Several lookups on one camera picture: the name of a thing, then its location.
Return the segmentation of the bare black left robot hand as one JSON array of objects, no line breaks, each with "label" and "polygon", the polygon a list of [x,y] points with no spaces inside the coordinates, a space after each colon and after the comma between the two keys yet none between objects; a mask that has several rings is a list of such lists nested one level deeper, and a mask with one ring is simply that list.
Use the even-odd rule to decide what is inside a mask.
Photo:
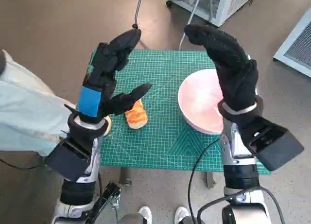
[{"label": "bare black left robot hand", "polygon": [[116,88],[116,72],[129,62],[129,55],[141,37],[141,30],[131,29],[109,43],[99,43],[93,51],[83,80],[77,111],[84,122],[99,123],[104,117],[120,115],[131,110],[134,104],[151,88],[142,84],[129,94],[112,96]]}]

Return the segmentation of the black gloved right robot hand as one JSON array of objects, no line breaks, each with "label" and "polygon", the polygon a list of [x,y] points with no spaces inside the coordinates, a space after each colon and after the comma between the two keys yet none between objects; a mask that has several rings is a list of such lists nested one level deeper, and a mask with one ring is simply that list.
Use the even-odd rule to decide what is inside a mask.
[{"label": "black gloved right robot hand", "polygon": [[237,39],[211,26],[189,24],[184,28],[190,43],[203,46],[215,64],[224,102],[234,111],[252,106],[259,73]]}]

